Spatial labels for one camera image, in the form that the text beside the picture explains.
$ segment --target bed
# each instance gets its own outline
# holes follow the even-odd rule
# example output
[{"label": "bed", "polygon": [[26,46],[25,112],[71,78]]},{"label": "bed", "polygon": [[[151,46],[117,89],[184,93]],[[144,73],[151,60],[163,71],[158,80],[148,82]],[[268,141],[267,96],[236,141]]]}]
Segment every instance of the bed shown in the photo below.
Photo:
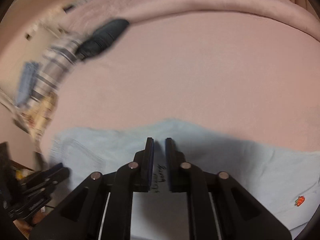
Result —
[{"label": "bed", "polygon": [[[240,139],[320,149],[320,24],[310,13],[288,0],[241,8],[239,0],[184,0],[173,9],[179,0],[134,1],[106,14],[129,19],[128,31],[64,81],[44,155],[67,128],[127,129],[172,117]],[[97,24],[84,10],[69,28]]]}]

